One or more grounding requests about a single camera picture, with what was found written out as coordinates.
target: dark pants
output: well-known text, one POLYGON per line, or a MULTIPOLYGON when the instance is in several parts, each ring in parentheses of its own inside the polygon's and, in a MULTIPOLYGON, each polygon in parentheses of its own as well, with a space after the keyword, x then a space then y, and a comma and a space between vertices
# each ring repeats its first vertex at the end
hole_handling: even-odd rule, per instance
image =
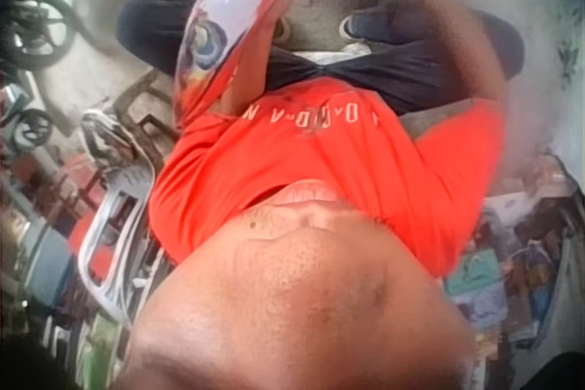
MULTIPOLYGON (((179 47, 195 0, 131 0, 119 18, 118 39, 136 57, 174 76, 179 47)), ((510 24, 478 13, 484 29, 511 79, 524 65, 524 42, 510 24)), ((388 43, 383 53, 366 55, 328 66, 275 48, 268 64, 267 90, 276 90, 323 75, 352 86, 376 91, 398 115, 422 111, 468 97, 440 62, 430 21, 416 5, 388 4, 378 10, 355 13, 353 34, 388 43)))

